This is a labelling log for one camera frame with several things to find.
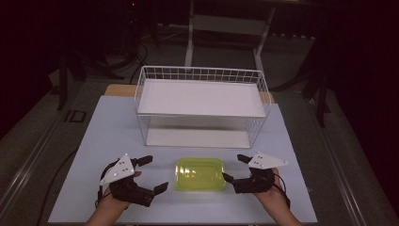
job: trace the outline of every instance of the transparent green container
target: transparent green container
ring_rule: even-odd
[[[176,187],[181,191],[224,189],[223,162],[218,158],[181,158],[176,165]]]

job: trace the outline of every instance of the hand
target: hand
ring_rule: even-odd
[[[134,176],[137,177],[139,175],[141,175],[141,171],[136,171]],[[129,202],[114,199],[108,187],[103,194],[103,198],[100,199],[97,209],[85,225],[112,225],[129,205]]]
[[[279,171],[276,168],[272,169],[276,175]],[[275,184],[281,187],[279,177],[275,176]],[[272,186],[268,191],[262,193],[254,193],[254,196],[261,202],[264,210],[281,226],[302,225],[296,217],[291,213],[284,195],[276,187]]]

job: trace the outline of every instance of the white bracket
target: white bracket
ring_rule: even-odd
[[[288,165],[288,162],[265,153],[257,153],[252,157],[248,164],[251,168],[266,170],[286,166]]]
[[[135,169],[133,168],[132,161],[129,155],[126,153],[120,160],[111,168],[104,178],[100,181],[100,186],[108,183],[116,182],[125,177],[135,174]]]

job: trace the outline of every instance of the dark background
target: dark background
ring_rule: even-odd
[[[146,26],[186,24],[187,2],[158,1],[155,8],[141,9],[137,15],[141,13]],[[205,11],[219,7],[215,1],[208,2],[211,5],[202,5]],[[66,49],[104,61],[106,51],[120,48],[120,33],[128,20],[123,4],[105,0],[1,3],[0,137],[51,89],[48,74],[58,68],[59,56]],[[328,15],[325,8],[283,7],[276,12],[271,31],[288,38],[295,34],[317,37],[306,62],[328,75],[328,87],[336,92],[398,214],[398,6],[370,0],[335,6],[340,9]]]

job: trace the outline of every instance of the floor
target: floor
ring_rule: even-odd
[[[143,38],[141,56],[147,55],[150,65],[183,66],[186,29],[163,28],[160,35],[159,48],[150,38]],[[254,69],[250,46],[256,40],[225,38],[197,33],[193,66]],[[269,37],[262,53],[268,87],[293,78],[311,44],[307,39]],[[85,82],[70,78],[69,101],[63,110],[56,110],[58,97],[49,93],[0,140],[0,225],[34,225],[38,219],[37,225],[49,225],[47,218],[72,163],[73,155],[69,155],[79,147],[100,96],[109,84],[130,83],[136,67],[134,63],[117,71],[123,80],[108,79],[91,69]],[[57,72],[51,76],[56,83]],[[302,98],[303,86],[273,95],[309,189],[319,221],[315,225],[399,225],[333,91],[327,94],[329,112],[322,128],[314,116],[316,100]],[[71,112],[87,115],[76,122]]]

